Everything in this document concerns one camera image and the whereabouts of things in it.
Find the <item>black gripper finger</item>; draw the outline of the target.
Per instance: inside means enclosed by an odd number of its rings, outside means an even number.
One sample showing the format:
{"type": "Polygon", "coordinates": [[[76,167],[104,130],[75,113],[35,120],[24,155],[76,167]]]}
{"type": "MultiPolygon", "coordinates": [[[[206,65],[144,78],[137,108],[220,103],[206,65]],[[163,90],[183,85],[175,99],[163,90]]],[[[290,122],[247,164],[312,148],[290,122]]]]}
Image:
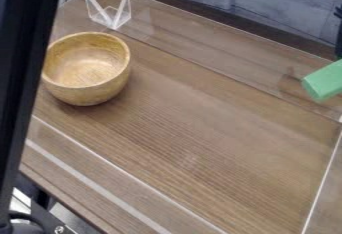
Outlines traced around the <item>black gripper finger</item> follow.
{"type": "Polygon", "coordinates": [[[334,16],[339,19],[339,27],[335,42],[335,55],[337,58],[342,58],[342,5],[335,7],[334,16]]]}

